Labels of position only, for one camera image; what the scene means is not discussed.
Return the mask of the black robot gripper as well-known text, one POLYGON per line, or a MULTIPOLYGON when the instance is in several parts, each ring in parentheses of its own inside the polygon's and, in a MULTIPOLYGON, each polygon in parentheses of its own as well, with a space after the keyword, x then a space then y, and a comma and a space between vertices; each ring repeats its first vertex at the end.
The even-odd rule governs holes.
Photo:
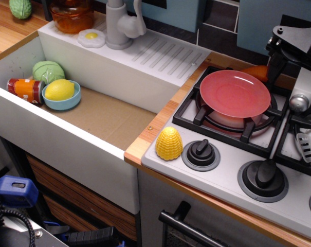
POLYGON ((311 27, 275 26, 266 50, 270 56, 267 71, 270 86, 275 84, 288 62, 311 71, 311 27))

